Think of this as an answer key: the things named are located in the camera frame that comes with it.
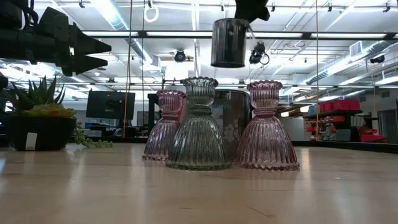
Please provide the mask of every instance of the white label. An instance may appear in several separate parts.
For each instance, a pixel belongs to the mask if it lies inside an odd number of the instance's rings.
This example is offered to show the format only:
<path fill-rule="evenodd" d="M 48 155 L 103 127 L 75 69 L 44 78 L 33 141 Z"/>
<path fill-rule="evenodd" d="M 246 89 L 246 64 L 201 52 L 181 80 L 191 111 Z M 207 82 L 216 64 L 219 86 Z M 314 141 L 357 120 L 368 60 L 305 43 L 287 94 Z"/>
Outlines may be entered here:
<path fill-rule="evenodd" d="M 25 149 L 34 151 L 36 148 L 37 133 L 27 133 Z"/>

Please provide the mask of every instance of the ventilation duct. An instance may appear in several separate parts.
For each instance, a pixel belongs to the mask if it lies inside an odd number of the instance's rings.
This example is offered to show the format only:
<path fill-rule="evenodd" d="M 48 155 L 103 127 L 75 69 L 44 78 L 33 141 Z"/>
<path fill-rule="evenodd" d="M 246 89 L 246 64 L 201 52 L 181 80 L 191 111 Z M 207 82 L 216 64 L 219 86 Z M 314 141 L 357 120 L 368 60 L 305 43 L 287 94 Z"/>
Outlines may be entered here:
<path fill-rule="evenodd" d="M 310 78 L 306 79 L 300 85 L 312 85 L 318 80 L 322 80 L 330 75 L 336 74 L 340 71 L 343 71 L 346 68 L 349 68 L 353 65 L 354 62 L 363 59 L 369 59 L 377 56 L 382 51 L 386 50 L 387 48 L 395 45 L 396 41 L 360 41 L 352 45 L 351 49 L 356 49 L 354 52 L 348 52 L 337 59 L 327 63 L 323 66 L 319 73 L 317 71 L 312 72 L 308 76 Z M 298 87 L 292 87 L 284 90 L 282 95 L 290 95 L 295 91 L 299 90 Z"/>
<path fill-rule="evenodd" d="M 93 3 L 94 7 L 114 30 L 130 30 L 119 12 L 118 5 L 113 0 L 91 0 L 91 3 Z M 130 47 L 144 63 L 151 64 L 153 62 L 152 56 L 143 48 L 137 39 L 131 39 Z"/>

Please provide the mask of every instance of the glass candle holder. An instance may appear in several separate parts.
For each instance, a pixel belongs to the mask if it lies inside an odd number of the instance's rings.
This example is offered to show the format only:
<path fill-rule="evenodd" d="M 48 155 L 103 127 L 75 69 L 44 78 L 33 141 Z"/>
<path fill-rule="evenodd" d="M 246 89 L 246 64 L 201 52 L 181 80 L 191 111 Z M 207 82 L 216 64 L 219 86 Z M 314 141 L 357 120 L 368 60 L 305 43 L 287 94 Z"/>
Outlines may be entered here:
<path fill-rule="evenodd" d="M 230 167 L 224 153 L 221 131 L 210 110 L 217 80 L 193 77 L 182 83 L 187 89 L 190 114 L 175 135 L 166 166 L 187 170 L 219 170 Z"/>
<path fill-rule="evenodd" d="M 300 164 L 289 135 L 274 116 L 280 82 L 260 81 L 248 85 L 256 115 L 243 132 L 234 160 L 236 166 L 262 170 L 297 170 Z"/>
<path fill-rule="evenodd" d="M 178 112 L 183 106 L 185 93 L 176 90 L 159 90 L 160 119 L 149 134 L 143 159 L 165 161 L 169 156 L 175 133 L 180 127 Z"/>

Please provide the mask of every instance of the black monitor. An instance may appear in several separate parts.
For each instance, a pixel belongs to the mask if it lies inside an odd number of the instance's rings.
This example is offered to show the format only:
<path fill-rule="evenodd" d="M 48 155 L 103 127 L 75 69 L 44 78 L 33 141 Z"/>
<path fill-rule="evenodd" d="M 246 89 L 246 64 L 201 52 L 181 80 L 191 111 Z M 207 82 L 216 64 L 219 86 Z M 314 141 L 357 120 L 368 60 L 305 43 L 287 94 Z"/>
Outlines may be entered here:
<path fill-rule="evenodd" d="M 127 94 L 126 119 L 133 119 L 135 93 Z M 124 119 L 126 93 L 113 91 L 89 91 L 86 117 Z"/>

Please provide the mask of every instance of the desk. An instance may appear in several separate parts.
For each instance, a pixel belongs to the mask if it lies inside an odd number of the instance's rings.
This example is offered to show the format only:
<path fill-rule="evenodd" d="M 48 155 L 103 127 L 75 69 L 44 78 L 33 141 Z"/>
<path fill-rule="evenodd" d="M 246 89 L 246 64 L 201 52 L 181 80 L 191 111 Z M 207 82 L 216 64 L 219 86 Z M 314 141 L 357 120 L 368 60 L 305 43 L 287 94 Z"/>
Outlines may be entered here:
<path fill-rule="evenodd" d="M 297 147 L 298 172 L 169 169 L 144 144 L 0 152 L 2 224 L 396 223 L 398 155 Z"/>

